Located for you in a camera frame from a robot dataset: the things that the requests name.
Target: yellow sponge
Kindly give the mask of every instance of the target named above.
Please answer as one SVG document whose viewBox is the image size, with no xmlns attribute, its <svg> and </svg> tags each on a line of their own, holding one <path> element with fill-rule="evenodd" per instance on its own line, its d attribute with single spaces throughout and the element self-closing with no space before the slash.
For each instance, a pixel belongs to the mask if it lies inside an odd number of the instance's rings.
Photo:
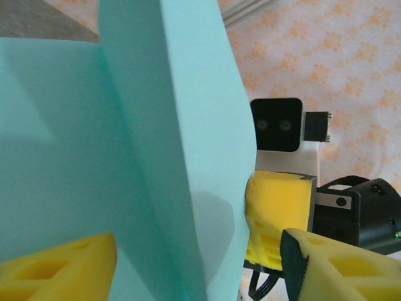
<svg viewBox="0 0 401 301">
<path fill-rule="evenodd" d="M 246 189 L 246 221 L 251 232 L 245 259 L 281 271 L 281 233 L 311 228 L 316 177 L 256 171 Z"/>
<path fill-rule="evenodd" d="M 290 301 L 400 301 L 401 261 L 290 229 L 281 239 Z"/>
<path fill-rule="evenodd" d="M 109 233 L 0 263 L 0 301 L 106 301 L 116 264 Z"/>
</svg>

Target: black cable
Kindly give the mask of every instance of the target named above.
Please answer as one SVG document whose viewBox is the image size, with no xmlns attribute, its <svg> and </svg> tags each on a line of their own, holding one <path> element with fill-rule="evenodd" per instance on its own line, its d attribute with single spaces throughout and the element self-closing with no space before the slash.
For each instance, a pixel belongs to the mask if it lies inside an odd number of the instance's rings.
<svg viewBox="0 0 401 301">
<path fill-rule="evenodd" d="M 274 275 L 269 275 L 266 281 L 258 288 L 258 280 L 260 273 L 258 271 L 253 271 L 251 282 L 249 283 L 248 295 L 254 301 L 262 300 L 276 285 L 279 277 Z"/>
</svg>

